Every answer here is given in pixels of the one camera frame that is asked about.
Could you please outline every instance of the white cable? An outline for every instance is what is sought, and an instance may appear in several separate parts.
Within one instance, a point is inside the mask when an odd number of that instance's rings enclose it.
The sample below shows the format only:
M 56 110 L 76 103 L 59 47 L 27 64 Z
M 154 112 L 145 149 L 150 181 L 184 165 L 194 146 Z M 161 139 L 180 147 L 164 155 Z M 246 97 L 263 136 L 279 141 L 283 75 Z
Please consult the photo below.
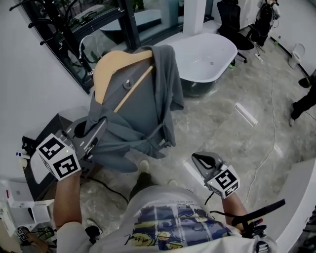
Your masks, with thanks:
M 277 128 L 276 128 L 276 117 L 275 117 L 275 107 L 273 105 L 273 90 L 274 90 L 274 87 L 275 87 L 275 83 L 273 82 L 273 79 L 271 78 L 272 80 L 272 91 L 271 91 L 271 104 L 272 104 L 272 109 L 273 109 L 273 126 L 274 126 L 274 129 L 275 129 L 275 133 L 274 133 L 274 137 L 273 137 L 273 145 L 272 145 L 272 149 L 271 151 L 268 153 L 268 155 L 266 156 L 266 158 L 262 161 L 262 163 L 259 165 L 259 167 L 256 169 L 256 172 L 255 172 L 255 176 L 253 177 L 253 180 L 250 184 L 250 187 L 249 187 L 249 191 L 248 191 L 248 194 L 247 194 L 247 198 L 246 198 L 246 201 L 243 203 L 243 205 L 245 205 L 248 201 L 248 198 L 249 198 L 249 194 L 250 194 L 250 191 L 251 191 L 251 187 L 254 183 L 254 181 L 256 180 L 256 176 L 257 176 L 257 172 L 258 170 L 261 168 L 261 166 L 266 162 L 266 160 L 269 158 L 269 155 L 272 153 L 272 151 L 274 150 L 274 147 L 275 147 L 275 142 L 276 142 L 276 134 L 277 134 Z

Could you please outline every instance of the freestanding bathtub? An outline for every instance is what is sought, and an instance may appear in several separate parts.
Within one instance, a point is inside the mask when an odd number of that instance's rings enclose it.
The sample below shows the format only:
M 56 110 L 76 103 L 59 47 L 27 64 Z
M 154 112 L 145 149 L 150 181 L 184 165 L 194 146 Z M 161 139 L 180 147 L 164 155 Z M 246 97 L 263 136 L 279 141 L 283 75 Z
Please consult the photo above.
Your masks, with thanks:
M 236 46 L 218 34 L 199 34 L 172 42 L 183 94 L 197 97 L 208 93 L 237 55 Z

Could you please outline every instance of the marble floor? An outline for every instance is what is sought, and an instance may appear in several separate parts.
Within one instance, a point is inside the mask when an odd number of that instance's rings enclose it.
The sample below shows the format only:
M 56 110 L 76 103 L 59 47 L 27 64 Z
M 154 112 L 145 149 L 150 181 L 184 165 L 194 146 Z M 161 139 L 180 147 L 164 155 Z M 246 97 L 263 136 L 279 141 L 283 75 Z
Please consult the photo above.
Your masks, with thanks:
M 285 52 L 274 48 L 271 41 L 264 50 L 266 53 L 260 52 L 262 60 L 255 56 L 256 48 L 245 52 L 247 64 L 237 57 L 235 69 L 227 69 L 209 94 L 185 99 L 185 109 L 172 112 L 177 146 L 163 151 L 166 158 L 155 160 L 134 150 L 127 156 L 136 163 L 148 159 L 156 183 L 165 185 L 176 179 L 179 186 L 206 200 L 210 192 L 189 172 L 194 169 L 191 154 L 213 151 L 239 174 L 237 194 L 248 211 L 271 204 L 291 165 L 316 155 L 316 109 L 303 113 L 289 126 L 291 103 L 307 93 L 298 85 L 304 75 L 299 68 L 289 67 Z M 251 117 L 244 117 L 245 110 Z M 129 196 L 137 175 L 102 170 L 95 177 Z M 207 207 L 222 211 L 220 197 L 214 195 Z M 84 225 L 92 218 L 107 235 L 117 229 L 125 209 L 124 200 L 102 185 L 89 182 L 82 186 Z M 224 221 L 221 216 L 215 218 Z

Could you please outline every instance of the wooden hanger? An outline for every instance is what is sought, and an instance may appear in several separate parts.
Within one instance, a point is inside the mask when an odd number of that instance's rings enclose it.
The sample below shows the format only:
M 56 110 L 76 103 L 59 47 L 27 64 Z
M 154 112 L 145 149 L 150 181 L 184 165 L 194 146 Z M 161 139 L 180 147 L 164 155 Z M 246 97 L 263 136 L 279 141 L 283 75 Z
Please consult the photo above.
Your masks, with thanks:
M 111 51 L 104 55 L 95 66 L 93 71 L 93 82 L 94 82 L 94 97 L 95 101 L 99 104 L 103 103 L 105 93 L 108 89 L 110 79 L 115 71 L 129 66 L 133 63 L 151 58 L 153 52 L 151 50 L 143 51 L 136 54 L 125 53 L 123 51 Z M 140 84 L 140 82 L 145 78 L 145 76 L 154 68 L 150 66 L 146 72 L 140 77 L 140 79 L 135 83 L 131 90 L 125 95 L 119 105 L 115 108 L 117 112 L 120 107 L 124 104 L 127 98 L 135 90 L 135 88 Z

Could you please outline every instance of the person's arm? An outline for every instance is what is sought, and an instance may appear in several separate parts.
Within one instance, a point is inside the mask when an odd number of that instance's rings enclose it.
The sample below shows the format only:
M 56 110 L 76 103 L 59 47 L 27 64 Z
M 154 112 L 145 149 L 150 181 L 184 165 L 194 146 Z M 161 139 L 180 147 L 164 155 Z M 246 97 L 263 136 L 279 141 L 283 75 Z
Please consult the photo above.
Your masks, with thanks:
M 53 215 L 58 253 L 88 253 L 92 246 L 81 224 L 80 175 L 81 171 L 57 183 Z
M 274 4 L 274 5 L 272 6 L 272 8 L 273 8 L 273 10 L 274 10 L 275 13 L 276 13 L 277 18 L 281 18 L 281 12 L 280 12 L 279 7 L 278 7 L 276 4 Z
M 226 213 L 238 216 L 243 216 L 247 214 L 245 207 L 242 205 L 239 197 L 235 192 L 229 195 L 227 198 L 222 199 L 222 203 L 224 212 Z M 233 218 L 226 216 L 226 223 L 228 225 L 232 225 L 232 220 Z M 238 228 L 240 231 L 243 231 L 243 226 L 241 224 L 238 224 L 236 228 Z
M 54 221 L 57 230 L 69 222 L 82 223 L 80 210 L 81 171 L 59 181 L 54 201 Z

